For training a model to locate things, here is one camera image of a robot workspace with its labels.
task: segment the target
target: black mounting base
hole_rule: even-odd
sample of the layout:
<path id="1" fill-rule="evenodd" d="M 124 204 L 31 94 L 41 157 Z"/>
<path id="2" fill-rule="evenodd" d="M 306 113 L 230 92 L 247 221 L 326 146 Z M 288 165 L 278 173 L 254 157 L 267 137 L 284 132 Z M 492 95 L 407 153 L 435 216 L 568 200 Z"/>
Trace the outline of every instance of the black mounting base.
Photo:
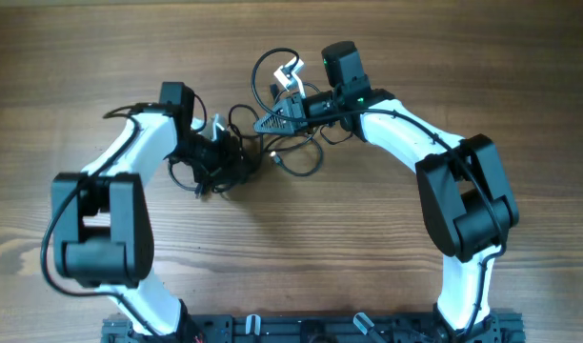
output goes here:
<path id="1" fill-rule="evenodd" d="M 519 313 L 491 313 L 491 328 L 472 343 L 524 343 L 524 324 Z M 193 315 L 192 320 L 205 335 L 204 343 L 422 343 L 452 342 L 433 332 L 433 313 L 404 313 L 370 318 L 373 331 L 362 334 L 353 317 L 298 316 L 250 319 L 230 315 Z M 132 334 L 132 324 L 123 318 L 103 321 L 101 343 L 157 342 L 153 337 Z"/>

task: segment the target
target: white clamp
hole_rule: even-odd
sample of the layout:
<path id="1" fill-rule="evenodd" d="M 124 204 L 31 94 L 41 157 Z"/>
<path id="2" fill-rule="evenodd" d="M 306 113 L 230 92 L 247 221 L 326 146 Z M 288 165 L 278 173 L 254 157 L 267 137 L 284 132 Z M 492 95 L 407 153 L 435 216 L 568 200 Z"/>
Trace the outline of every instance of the white clamp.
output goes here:
<path id="1" fill-rule="evenodd" d="M 283 86 L 283 88 L 285 88 L 287 91 L 290 91 L 297 86 L 302 98 L 306 99 L 307 94 L 304 92 L 304 85 L 298 76 L 298 73 L 304 68 L 304 62 L 302 62 L 301 59 L 298 59 L 298 63 L 296 63 L 295 67 L 293 67 L 291 71 L 284 71 L 284 69 L 291 67 L 293 62 L 295 62 L 295 57 L 285 66 L 280 66 L 274 72 L 274 77 L 276 77 L 277 81 L 279 81 L 281 86 Z"/>

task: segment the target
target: brown background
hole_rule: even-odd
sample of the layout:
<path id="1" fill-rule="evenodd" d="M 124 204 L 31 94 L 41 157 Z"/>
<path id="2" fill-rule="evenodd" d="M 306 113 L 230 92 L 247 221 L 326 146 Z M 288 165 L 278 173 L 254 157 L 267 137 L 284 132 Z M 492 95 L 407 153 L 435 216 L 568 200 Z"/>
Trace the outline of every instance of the brown background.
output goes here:
<path id="1" fill-rule="evenodd" d="M 38 268 L 52 178 L 123 127 L 103 112 L 156 100 L 165 80 L 185 81 L 210 114 L 255 105 L 251 68 L 279 46 L 297 49 L 303 78 L 325 89 L 320 51 L 348 39 L 373 86 L 441 129 L 494 140 L 521 219 L 490 303 L 522 312 L 531 342 L 583 342 L 583 5 L 550 1 L 0 10 L 0 342 L 94 342 L 116 312 L 54 293 Z M 263 96 L 289 59 L 261 70 Z M 414 176 L 358 140 L 325 149 L 310 178 L 267 166 L 204 200 L 161 166 L 147 187 L 154 266 L 192 313 L 431 310 L 441 254 Z M 314 152 L 286 161 L 307 169 Z"/>

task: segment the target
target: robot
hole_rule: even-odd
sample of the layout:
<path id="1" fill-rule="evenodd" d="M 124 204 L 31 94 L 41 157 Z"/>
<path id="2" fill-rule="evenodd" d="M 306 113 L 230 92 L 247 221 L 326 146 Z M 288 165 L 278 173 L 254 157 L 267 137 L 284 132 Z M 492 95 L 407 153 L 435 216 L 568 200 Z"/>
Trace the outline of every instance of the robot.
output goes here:
<path id="1" fill-rule="evenodd" d="M 264 59 L 294 55 L 274 73 L 291 96 L 269 108 L 255 75 Z M 207 125 L 193 116 L 193 90 L 165 82 L 156 103 L 107 113 L 127 126 L 111 146 L 80 172 L 61 172 L 51 185 L 52 220 L 41 251 L 42 272 L 58 292 L 77 297 L 108 296 L 126 317 L 104 320 L 102 342 L 524 342 L 519 313 L 491 311 L 488 292 L 494 259 L 507 249 L 518 208 L 494 143 L 444 132 L 406 110 L 393 94 L 373 90 L 353 42 L 322 50 L 332 89 L 307 96 L 298 73 L 304 63 L 287 48 L 266 52 L 255 64 L 251 89 L 266 115 L 243 135 L 216 115 Z M 443 253 L 442 292 L 432 313 L 369 317 L 247 317 L 190 315 L 151 267 L 154 243 L 143 188 L 163 161 L 192 167 L 198 195 L 244 184 L 265 156 L 263 135 L 292 136 L 339 123 L 364 142 L 381 147 L 416 174 L 425 226 Z M 250 154 L 243 139 L 259 138 Z M 274 162 L 285 167 L 276 151 Z M 457 182 L 473 189 L 460 193 Z M 88 227 L 83 217 L 111 214 L 106 228 Z M 63 289 L 50 276 L 47 253 L 53 236 L 56 271 L 90 292 Z"/>

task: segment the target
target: wooden surface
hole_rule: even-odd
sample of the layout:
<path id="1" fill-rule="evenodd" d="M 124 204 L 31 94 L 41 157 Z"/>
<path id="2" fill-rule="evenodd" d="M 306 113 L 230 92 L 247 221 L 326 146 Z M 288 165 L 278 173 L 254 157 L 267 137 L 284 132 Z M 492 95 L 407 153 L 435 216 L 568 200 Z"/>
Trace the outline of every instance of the wooden surface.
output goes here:
<path id="1" fill-rule="evenodd" d="M 51 291 L 38 268 L 50 182 L 78 171 L 123 123 L 100 115 L 181 80 L 210 114 L 251 98 L 268 49 L 354 40 L 372 85 L 435 126 L 496 143 L 520 209 L 490 303 L 524 314 L 531 342 L 583 342 L 583 5 L 514 1 L 246 3 L 0 10 L 0 342 L 95 342 L 107 299 Z M 263 95 L 278 56 L 258 75 Z M 249 127 L 249 117 L 244 129 Z M 268 166 L 196 200 L 164 166 L 147 187 L 154 266 L 192 313 L 430 311 L 441 254 L 415 179 L 357 140 L 323 170 Z M 307 169 L 314 152 L 289 156 Z"/>

